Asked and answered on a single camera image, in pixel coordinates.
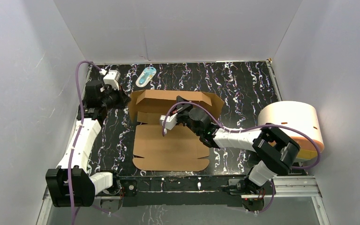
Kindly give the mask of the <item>brown cardboard box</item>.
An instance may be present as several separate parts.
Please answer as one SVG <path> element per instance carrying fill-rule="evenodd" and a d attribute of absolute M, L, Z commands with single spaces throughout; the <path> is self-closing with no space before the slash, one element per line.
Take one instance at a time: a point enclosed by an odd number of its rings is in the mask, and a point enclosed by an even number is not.
<path fill-rule="evenodd" d="M 139 90 L 131 93 L 129 115 L 135 128 L 133 163 L 144 171 L 199 172 L 208 167 L 210 149 L 188 127 L 176 125 L 162 135 L 159 121 L 180 96 L 207 109 L 216 119 L 224 101 L 210 92 Z"/>

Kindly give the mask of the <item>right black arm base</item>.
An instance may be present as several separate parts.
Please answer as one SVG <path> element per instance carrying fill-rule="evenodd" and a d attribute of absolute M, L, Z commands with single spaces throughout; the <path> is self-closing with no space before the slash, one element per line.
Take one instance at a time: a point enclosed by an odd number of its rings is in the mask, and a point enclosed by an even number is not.
<path fill-rule="evenodd" d="M 253 213 L 255 215 L 265 212 L 273 203 L 276 188 L 273 182 L 273 179 L 268 180 L 262 186 L 258 186 L 248 179 L 246 176 L 243 179 L 232 178 L 228 180 L 227 185 L 221 186 L 220 191 L 223 191 L 229 195 L 257 195 L 257 197 L 246 197 L 243 198 L 242 206 L 245 208 L 246 212 Z M 265 204 L 264 197 L 266 194 L 265 187 L 271 187 L 271 199 Z"/>

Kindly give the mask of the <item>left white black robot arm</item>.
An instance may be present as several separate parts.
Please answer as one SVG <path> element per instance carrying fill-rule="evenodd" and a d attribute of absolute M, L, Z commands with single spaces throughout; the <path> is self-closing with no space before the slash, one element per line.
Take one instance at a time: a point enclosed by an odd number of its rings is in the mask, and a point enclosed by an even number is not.
<path fill-rule="evenodd" d="M 92 176 L 87 165 L 93 144 L 111 109 L 125 109 L 131 98 L 113 79 L 89 81 L 79 105 L 71 145 L 56 168 L 45 175 L 47 187 L 55 207 L 89 207 L 97 194 L 105 190 L 116 195 L 121 182 L 114 171 L 105 170 Z"/>

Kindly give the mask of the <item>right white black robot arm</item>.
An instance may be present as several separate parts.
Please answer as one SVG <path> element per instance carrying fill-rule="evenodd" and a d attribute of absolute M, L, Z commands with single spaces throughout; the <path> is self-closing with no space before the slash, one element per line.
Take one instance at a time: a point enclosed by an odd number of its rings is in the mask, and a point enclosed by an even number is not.
<path fill-rule="evenodd" d="M 188 127 L 200 142 L 209 148 L 238 148 L 257 154 L 255 165 L 241 188 L 258 194 L 264 184 L 276 175 L 287 175 L 300 151 L 299 144 L 288 136 L 279 125 L 265 124 L 249 129 L 228 128 L 202 106 L 181 96 L 169 109 L 161 122 L 164 130 L 182 124 Z"/>

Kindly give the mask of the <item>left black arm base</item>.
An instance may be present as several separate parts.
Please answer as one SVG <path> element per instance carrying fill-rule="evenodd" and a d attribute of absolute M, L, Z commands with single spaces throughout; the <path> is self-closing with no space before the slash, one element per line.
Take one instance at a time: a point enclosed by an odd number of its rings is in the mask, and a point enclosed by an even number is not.
<path fill-rule="evenodd" d="M 121 178 L 110 172 L 96 173 L 90 179 L 95 188 L 95 200 L 91 207 L 109 216 L 122 207 L 125 197 L 137 195 L 136 180 Z"/>

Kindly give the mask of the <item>teal white packaged item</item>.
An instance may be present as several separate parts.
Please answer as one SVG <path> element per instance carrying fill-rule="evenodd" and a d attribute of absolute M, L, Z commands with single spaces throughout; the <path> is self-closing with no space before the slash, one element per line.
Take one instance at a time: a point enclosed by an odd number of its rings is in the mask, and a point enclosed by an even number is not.
<path fill-rule="evenodd" d="M 145 87 L 156 73 L 157 70 L 154 67 L 146 67 L 136 80 L 136 86 L 140 88 Z"/>

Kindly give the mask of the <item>large white tape roll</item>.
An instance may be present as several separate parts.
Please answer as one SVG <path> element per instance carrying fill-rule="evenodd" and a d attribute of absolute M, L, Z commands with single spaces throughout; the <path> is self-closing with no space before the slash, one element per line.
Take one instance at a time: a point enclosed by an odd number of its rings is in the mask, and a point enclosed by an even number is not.
<path fill-rule="evenodd" d="M 269 104 L 258 115 L 258 125 L 266 123 L 282 125 L 301 131 L 318 145 L 320 152 L 324 150 L 316 109 L 307 103 L 278 101 Z M 300 152 L 296 157 L 297 162 L 304 162 L 317 157 L 315 147 L 307 138 L 287 129 L 283 129 L 283 131 L 300 145 Z"/>

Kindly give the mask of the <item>aluminium frame rail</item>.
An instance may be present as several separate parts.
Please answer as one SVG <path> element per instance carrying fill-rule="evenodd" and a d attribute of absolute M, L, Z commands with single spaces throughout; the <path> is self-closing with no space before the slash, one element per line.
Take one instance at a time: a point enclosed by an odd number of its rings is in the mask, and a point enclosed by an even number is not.
<path fill-rule="evenodd" d="M 229 203 L 234 206 L 236 202 L 257 198 L 257 195 L 245 194 L 231 197 L 218 190 L 213 190 L 213 185 L 219 181 L 236 179 L 236 175 L 220 176 L 144 176 L 144 177 L 120 177 L 121 187 L 125 188 L 127 207 L 141 205 L 158 205 L 162 200 L 167 203 L 168 199 L 174 201 L 174 205 L 207 205 Z M 322 193 L 319 189 L 315 176 L 280 176 L 273 179 L 274 191 L 267 191 L 265 195 L 271 197 L 310 197 L 312 199 L 315 214 L 319 224 L 330 224 L 327 216 Z"/>

